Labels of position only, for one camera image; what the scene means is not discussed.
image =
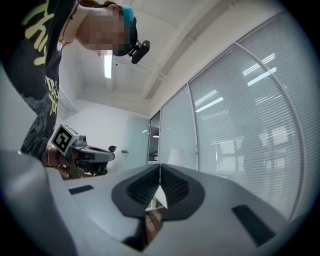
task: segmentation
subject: ceiling beam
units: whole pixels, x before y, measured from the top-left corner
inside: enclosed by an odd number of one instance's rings
[[[193,27],[200,21],[200,19],[208,13],[208,10],[211,10],[219,0],[204,0],[203,2],[197,4],[193,10],[189,13],[189,15],[182,21],[179,26],[179,29],[173,33],[170,37],[170,40],[164,50],[160,54],[160,58],[157,63],[152,67],[152,72],[147,78],[147,81],[143,87],[142,91],[142,99],[147,99],[149,93],[153,90],[153,85],[157,80],[159,75],[159,68],[164,67],[170,57],[175,53],[177,47],[188,38],[189,32],[193,29]]]

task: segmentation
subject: frosted glass door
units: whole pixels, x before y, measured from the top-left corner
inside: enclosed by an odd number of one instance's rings
[[[188,87],[161,109],[159,163],[197,169],[193,108]]]
[[[149,123],[146,118],[129,115],[123,146],[117,150],[128,151],[121,153],[120,171],[129,170],[147,164]]]

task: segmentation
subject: textured black pad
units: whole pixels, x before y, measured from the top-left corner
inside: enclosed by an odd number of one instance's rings
[[[246,205],[232,208],[257,247],[268,242],[276,234]]]
[[[112,201],[123,215],[143,219],[145,210],[159,187],[159,164],[141,167],[145,170],[117,184]]]
[[[205,190],[197,180],[167,164],[161,164],[161,187],[168,206],[163,221],[189,218],[205,199]]]
[[[84,185],[84,186],[78,186],[75,188],[70,188],[69,192],[71,195],[75,195],[75,194],[82,193],[82,192],[85,192],[88,190],[93,190],[93,189],[94,189],[94,187],[91,185]]]

